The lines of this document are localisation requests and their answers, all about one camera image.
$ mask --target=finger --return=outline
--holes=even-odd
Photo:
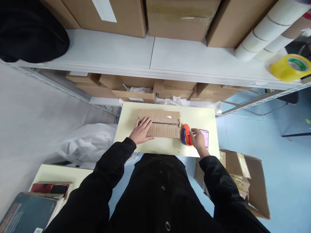
[[[142,126],[143,123],[144,123],[146,120],[147,120],[147,117],[145,116],[145,117],[142,119],[142,121],[139,123],[139,126]]]
[[[191,129],[191,131],[193,133],[195,133],[196,135],[202,134],[202,132],[199,129],[196,129],[196,128]]]
[[[146,128],[146,126],[148,125],[148,123],[149,123],[150,121],[151,121],[151,118],[148,117],[148,118],[145,120],[145,122],[143,123],[142,127],[143,127],[143,128]]]
[[[149,121],[149,123],[147,124],[145,130],[148,131],[151,126],[152,126],[152,120]]]
[[[149,141],[149,140],[153,140],[153,139],[154,139],[154,137],[152,137],[152,136],[148,136],[148,137],[146,137],[146,138],[145,138],[144,142],[147,142],[147,141]]]
[[[191,141],[192,141],[192,143],[193,143],[194,140],[195,140],[195,137],[194,137],[194,135],[193,135],[193,133],[192,133],[191,130],[189,131],[189,134],[190,134],[190,137],[191,137]]]
[[[137,128],[138,123],[139,123],[139,118],[137,119],[137,121],[136,121],[136,123],[135,123],[135,127],[134,127],[134,128]]]

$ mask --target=hand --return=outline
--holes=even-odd
[[[202,132],[199,129],[191,129],[189,131],[191,141],[195,149],[197,149],[201,158],[209,156],[209,152],[205,147],[205,138]]]
[[[150,117],[147,118],[145,116],[140,123],[139,123],[139,119],[137,119],[135,123],[135,128],[133,129],[129,138],[132,139],[136,145],[154,139],[154,137],[152,136],[146,137],[147,131],[149,130],[151,125],[152,125],[152,120]]]

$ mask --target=person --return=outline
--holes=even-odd
[[[109,219],[112,189],[124,174],[124,163],[146,137],[152,121],[137,120],[123,142],[115,142],[94,171],[73,190],[45,233],[62,232],[269,232],[246,208],[236,184],[220,161],[205,148],[204,136],[190,136],[215,205],[214,218],[192,189],[183,163],[172,155],[145,153],[135,164],[128,186]]]

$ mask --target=blue floor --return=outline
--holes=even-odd
[[[241,92],[228,101],[241,103],[257,97]],[[265,113],[283,105],[271,100],[250,110]],[[231,106],[224,104],[224,109]],[[219,147],[262,159],[271,220],[261,222],[271,232],[311,232],[311,136],[282,138],[281,135],[311,132],[311,94],[299,92],[299,102],[266,116],[239,111],[218,118]],[[186,165],[190,183],[202,205],[213,215],[213,203],[194,180],[195,158],[179,157]],[[134,165],[125,167],[124,176],[114,188],[109,202],[110,214],[126,188]]]

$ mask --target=sleeve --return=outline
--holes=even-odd
[[[246,208],[233,179],[215,156],[201,159],[200,167],[204,172],[204,182],[215,205],[214,219],[228,232],[265,232],[269,231]]]
[[[124,164],[135,149],[136,144],[129,138],[115,142],[80,187],[70,193],[67,203],[44,233],[102,232],[109,221],[112,189],[122,178]]]

